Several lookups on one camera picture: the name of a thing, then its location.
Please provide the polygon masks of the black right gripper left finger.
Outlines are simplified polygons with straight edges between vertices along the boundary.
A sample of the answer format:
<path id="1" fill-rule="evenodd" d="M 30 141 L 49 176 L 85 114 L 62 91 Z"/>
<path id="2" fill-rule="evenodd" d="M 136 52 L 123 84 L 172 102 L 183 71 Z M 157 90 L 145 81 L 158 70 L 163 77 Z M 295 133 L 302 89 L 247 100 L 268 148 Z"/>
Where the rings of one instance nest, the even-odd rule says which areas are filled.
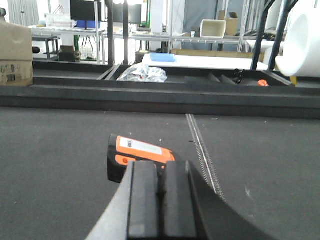
<path id="1" fill-rule="evenodd" d="M 87 240 L 158 240 L 159 208 L 156 166 L 130 162 L 115 195 Z"/>

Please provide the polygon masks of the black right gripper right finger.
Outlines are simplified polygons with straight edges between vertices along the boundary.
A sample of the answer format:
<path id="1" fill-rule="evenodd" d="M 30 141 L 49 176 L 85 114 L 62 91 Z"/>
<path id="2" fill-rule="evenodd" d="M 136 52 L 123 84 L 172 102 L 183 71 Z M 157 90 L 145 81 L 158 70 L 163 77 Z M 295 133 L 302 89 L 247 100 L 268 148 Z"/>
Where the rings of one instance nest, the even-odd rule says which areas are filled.
<path id="1" fill-rule="evenodd" d="M 163 180 L 163 240 L 272 239 L 223 201 L 193 164 L 168 162 Z"/>

